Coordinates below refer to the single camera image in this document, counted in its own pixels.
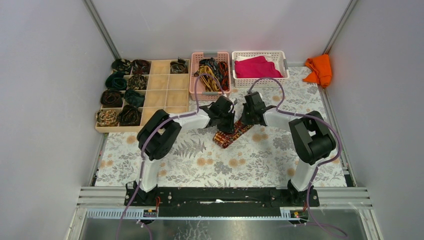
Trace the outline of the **rolled brown dotted tie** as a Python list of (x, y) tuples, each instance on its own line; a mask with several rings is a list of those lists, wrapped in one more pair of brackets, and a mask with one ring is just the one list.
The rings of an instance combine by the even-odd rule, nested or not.
[(127, 88), (130, 90), (146, 90), (148, 85), (148, 78), (142, 74), (132, 75), (127, 80)]

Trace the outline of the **red checkered patterned tie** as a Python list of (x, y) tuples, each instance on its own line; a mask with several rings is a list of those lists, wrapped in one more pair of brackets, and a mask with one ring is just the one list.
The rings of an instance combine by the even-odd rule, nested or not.
[(243, 124), (239, 119), (234, 123), (234, 133), (225, 133), (222, 131), (218, 131), (214, 137), (213, 142), (220, 146), (223, 149), (229, 147), (232, 143), (234, 143), (237, 139), (239, 139), (242, 135), (248, 132), (253, 125)]

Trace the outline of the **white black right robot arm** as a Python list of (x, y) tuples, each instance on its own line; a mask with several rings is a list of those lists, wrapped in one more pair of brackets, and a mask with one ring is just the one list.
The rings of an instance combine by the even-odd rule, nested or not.
[(341, 149), (340, 137), (318, 111), (301, 114), (282, 111), (274, 105), (266, 106), (257, 91), (248, 91), (244, 98), (243, 124), (274, 127), (291, 133), (300, 161), (287, 184), (291, 189), (286, 198), (293, 206), (301, 205), (307, 199), (305, 191), (312, 187), (317, 167), (327, 162), (326, 158), (336, 147)]

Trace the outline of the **rolled camouflage tie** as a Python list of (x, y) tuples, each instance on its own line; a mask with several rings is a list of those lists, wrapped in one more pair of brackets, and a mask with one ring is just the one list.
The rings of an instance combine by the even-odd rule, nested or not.
[(129, 75), (132, 70), (132, 62), (124, 58), (116, 59), (111, 64), (111, 68), (114, 72), (122, 72), (125, 75)]

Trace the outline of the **rolled grey striped tie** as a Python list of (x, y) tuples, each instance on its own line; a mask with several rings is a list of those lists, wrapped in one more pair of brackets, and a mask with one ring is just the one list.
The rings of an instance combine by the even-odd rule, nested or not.
[(185, 59), (178, 58), (175, 61), (170, 62), (170, 73), (171, 74), (187, 74), (188, 73), (188, 63)]

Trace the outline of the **orange black tie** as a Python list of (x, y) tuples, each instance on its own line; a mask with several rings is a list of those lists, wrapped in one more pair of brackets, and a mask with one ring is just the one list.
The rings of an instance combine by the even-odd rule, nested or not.
[(228, 91), (230, 89), (230, 77), (229, 77), (229, 67), (225, 61), (220, 61), (218, 63), (219, 72), (221, 75), (220, 85), (224, 91)]

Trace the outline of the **yellow patterned tie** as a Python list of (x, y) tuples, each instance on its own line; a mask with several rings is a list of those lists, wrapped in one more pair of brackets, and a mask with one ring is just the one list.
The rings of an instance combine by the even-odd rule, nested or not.
[(215, 73), (210, 66), (200, 65), (195, 75), (200, 76), (200, 81), (203, 83), (206, 92), (220, 91), (220, 88), (215, 81)]

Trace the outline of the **pink plastic basket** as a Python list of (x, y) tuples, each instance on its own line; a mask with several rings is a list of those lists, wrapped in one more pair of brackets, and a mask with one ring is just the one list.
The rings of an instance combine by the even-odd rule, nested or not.
[[(220, 80), (221, 74), (218, 71), (214, 71), (215, 74), (215, 82), (218, 84), (220, 91), (218, 92), (210, 92), (205, 91), (205, 87), (203, 83), (200, 81), (200, 75), (196, 76), (195, 73), (199, 69), (199, 61), (202, 59), (214, 58), (219, 62), (226, 62), (228, 64), (228, 73), (229, 73), (229, 90), (224, 91), (221, 87)], [(215, 101), (221, 95), (225, 94), (229, 96), (232, 90), (232, 81), (230, 77), (230, 55), (228, 52), (219, 51), (219, 52), (194, 52), (191, 55), (191, 64), (190, 64), (190, 84), (189, 84), (189, 93), (193, 100), (197, 99), (199, 101)]]

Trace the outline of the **rolled dark green tie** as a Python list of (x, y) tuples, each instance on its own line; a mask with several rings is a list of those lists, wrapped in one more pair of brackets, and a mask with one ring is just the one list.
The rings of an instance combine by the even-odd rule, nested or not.
[(133, 89), (128, 89), (124, 93), (124, 99), (129, 105), (141, 108), (144, 106), (146, 97)]

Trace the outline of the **orange cloth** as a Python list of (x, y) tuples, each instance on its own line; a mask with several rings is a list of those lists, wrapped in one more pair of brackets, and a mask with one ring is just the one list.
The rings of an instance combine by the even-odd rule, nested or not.
[(327, 88), (331, 84), (332, 68), (328, 54), (308, 58), (305, 66), (311, 70), (311, 73), (303, 79), (304, 82), (315, 83), (322, 88)]

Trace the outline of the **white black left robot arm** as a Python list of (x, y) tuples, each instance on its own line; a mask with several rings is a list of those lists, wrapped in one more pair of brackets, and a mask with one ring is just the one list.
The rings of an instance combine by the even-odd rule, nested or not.
[(226, 133), (234, 132), (237, 99), (220, 96), (210, 104), (197, 106), (194, 111), (168, 113), (157, 110), (137, 134), (141, 164), (136, 199), (144, 206), (155, 200), (160, 159), (171, 150), (181, 132), (217, 127)]

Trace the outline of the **dark teal patterned tie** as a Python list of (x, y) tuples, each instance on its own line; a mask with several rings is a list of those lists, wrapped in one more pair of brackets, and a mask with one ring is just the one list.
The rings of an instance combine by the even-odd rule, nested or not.
[(199, 61), (199, 66), (208, 66), (213, 72), (219, 70), (219, 64), (215, 58), (204, 58)]

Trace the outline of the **rolled tan patterned tie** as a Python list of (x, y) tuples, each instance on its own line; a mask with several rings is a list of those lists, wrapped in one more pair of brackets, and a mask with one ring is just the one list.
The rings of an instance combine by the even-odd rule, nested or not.
[(117, 127), (118, 114), (114, 110), (101, 109), (95, 114), (96, 122), (100, 127)]

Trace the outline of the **rolled black brown tie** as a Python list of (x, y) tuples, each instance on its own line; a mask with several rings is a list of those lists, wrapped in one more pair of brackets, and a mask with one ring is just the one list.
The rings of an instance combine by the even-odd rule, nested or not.
[(142, 112), (137, 107), (125, 105), (118, 114), (118, 122), (120, 126), (139, 126), (141, 123)]

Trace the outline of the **rolled dark red tie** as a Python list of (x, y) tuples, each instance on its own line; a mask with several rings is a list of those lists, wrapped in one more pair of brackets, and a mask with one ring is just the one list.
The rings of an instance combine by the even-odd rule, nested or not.
[(148, 75), (151, 69), (151, 61), (135, 59), (131, 62), (133, 75)]

